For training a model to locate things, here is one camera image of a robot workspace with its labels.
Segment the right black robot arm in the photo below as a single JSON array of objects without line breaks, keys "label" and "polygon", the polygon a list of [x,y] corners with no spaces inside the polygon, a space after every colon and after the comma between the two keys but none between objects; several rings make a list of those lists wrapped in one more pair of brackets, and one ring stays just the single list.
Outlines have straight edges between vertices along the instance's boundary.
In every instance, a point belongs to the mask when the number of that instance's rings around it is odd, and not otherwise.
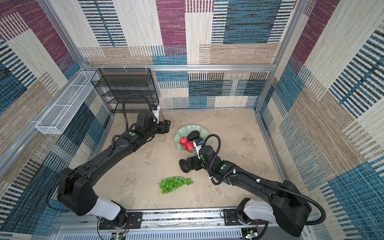
[{"label": "right black robot arm", "polygon": [[281,229],[294,237],[301,235],[312,208],[307,200],[300,197],[301,193],[293,183],[260,178],[220,157],[214,159],[216,152],[211,146],[203,147],[200,153],[202,157],[196,155],[180,162],[183,172],[206,170],[212,174],[213,180],[250,192],[272,207],[273,216]]}]

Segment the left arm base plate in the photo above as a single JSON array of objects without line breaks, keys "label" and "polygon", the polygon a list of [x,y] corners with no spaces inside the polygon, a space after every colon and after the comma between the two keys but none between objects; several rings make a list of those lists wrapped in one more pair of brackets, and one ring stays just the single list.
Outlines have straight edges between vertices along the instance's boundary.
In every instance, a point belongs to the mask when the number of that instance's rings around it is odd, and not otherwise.
[{"label": "left arm base plate", "polygon": [[143,220],[142,212],[127,212],[118,215],[114,220],[101,218],[98,230],[128,230],[139,229]]}]

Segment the green fake grape bunch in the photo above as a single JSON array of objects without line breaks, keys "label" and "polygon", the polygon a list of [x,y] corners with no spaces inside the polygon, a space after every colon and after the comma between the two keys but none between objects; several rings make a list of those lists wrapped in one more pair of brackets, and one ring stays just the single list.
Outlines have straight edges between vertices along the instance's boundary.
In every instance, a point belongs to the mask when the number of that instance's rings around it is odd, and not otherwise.
[{"label": "green fake grape bunch", "polygon": [[162,190],[162,194],[168,194],[184,185],[190,186],[193,183],[194,181],[191,178],[171,177],[162,180],[159,183],[159,188]]}]

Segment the dark fake avocado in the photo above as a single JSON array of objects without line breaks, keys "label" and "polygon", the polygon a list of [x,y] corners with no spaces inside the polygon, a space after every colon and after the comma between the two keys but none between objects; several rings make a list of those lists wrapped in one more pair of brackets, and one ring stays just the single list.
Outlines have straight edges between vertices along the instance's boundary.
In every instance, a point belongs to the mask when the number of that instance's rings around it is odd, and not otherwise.
[{"label": "dark fake avocado", "polygon": [[188,139],[189,142],[193,142],[196,139],[198,139],[199,137],[200,137],[200,132],[199,131],[192,131],[187,136],[187,139]]},{"label": "dark fake avocado", "polygon": [[201,145],[203,142],[204,142],[203,139],[200,138],[200,137],[197,138],[197,139],[195,140],[195,143],[196,143],[197,145]]},{"label": "dark fake avocado", "polygon": [[184,173],[189,173],[191,171],[190,164],[187,160],[185,160],[185,159],[179,160],[179,165],[180,165],[181,170]]}]

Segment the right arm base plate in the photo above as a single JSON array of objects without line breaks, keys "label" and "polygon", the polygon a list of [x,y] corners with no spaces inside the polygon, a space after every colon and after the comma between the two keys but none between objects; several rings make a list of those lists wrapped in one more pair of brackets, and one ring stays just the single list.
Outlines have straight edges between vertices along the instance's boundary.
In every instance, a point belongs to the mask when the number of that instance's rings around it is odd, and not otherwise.
[{"label": "right arm base plate", "polygon": [[250,224],[242,221],[239,218],[237,211],[234,209],[223,209],[220,212],[220,216],[223,218],[225,226],[241,226]]}]

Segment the red fake apple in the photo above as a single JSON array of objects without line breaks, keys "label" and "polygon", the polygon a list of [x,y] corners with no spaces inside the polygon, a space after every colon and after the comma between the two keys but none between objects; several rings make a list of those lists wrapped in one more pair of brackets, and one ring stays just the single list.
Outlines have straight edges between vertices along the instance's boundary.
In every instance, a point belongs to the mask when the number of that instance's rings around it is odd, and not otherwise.
[{"label": "red fake apple", "polygon": [[185,148],[189,152],[192,152],[195,149],[194,144],[192,142],[186,143]]},{"label": "red fake apple", "polygon": [[188,140],[187,137],[182,137],[182,138],[180,139],[180,144],[181,144],[182,146],[185,146],[188,142],[189,142],[189,140]]}]

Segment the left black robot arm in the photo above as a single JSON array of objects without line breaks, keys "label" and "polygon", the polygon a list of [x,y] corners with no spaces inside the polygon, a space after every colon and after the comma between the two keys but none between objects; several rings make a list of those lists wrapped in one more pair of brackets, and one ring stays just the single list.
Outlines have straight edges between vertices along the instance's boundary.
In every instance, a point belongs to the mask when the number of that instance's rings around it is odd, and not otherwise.
[{"label": "left black robot arm", "polygon": [[127,125],[125,132],[115,135],[111,145],[90,161],[74,168],[66,168],[58,176],[57,199],[77,216],[93,215],[110,228],[122,229],[129,221],[126,209],[105,200],[94,192],[94,185],[119,161],[136,152],[157,134],[170,131],[171,121],[160,121],[160,112],[143,111],[136,123]]}]

